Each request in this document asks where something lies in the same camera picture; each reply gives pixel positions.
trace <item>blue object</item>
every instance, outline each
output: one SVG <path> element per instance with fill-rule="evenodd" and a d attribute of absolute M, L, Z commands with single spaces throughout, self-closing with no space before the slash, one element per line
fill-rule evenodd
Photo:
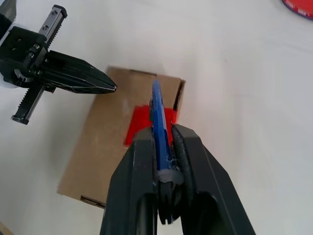
<path fill-rule="evenodd" d="M 171 149 L 168 143 L 164 105 L 160 83 L 152 85 L 153 135 L 156 142 L 157 169 L 173 169 Z"/>

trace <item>screw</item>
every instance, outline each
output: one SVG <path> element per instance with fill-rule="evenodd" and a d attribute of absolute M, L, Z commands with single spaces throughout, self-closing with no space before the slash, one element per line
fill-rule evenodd
<path fill-rule="evenodd" d="M 44 27 L 43 27 L 43 30 L 48 30 L 49 29 L 49 26 L 48 25 L 45 25 Z"/>

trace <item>red object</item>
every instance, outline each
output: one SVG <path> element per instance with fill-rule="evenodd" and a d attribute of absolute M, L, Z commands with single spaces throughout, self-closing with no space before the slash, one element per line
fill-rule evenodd
<path fill-rule="evenodd" d="M 171 124 L 176 123 L 177 112 L 170 108 L 165 108 L 164 112 L 167 126 L 168 142 L 171 145 L 173 140 Z M 150 107 L 148 105 L 136 106 L 124 144 L 127 147 L 130 146 L 137 131 L 140 131 L 146 127 L 152 127 L 152 121 L 150 121 Z"/>
<path fill-rule="evenodd" d="M 291 11 L 313 20 L 312 0 L 282 0 Z"/>

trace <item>white surface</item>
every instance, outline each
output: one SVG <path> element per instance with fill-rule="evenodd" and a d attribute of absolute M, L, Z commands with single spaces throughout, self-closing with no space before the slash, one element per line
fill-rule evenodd
<path fill-rule="evenodd" d="M 56 51 L 184 78 L 179 122 L 226 168 L 255 232 L 311 233 L 313 22 L 280 0 L 19 4 L 34 31 L 67 9 Z M 16 235 L 99 234 L 101 209 L 56 194 L 92 95 L 45 93 L 28 126 L 10 120 L 23 95 L 0 88 L 0 220 Z"/>

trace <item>cardboard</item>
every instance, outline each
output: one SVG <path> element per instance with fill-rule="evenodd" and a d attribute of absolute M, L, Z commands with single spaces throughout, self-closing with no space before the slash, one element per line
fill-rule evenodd
<path fill-rule="evenodd" d="M 0 221 L 0 235 L 13 235 L 13 233 Z"/>
<path fill-rule="evenodd" d="M 184 81 L 164 75 L 109 68 L 117 84 L 113 94 L 95 97 L 58 193 L 105 208 L 111 176 L 127 147 L 125 137 L 135 106 L 148 105 L 152 83 L 161 85 L 164 107 L 180 107 Z"/>

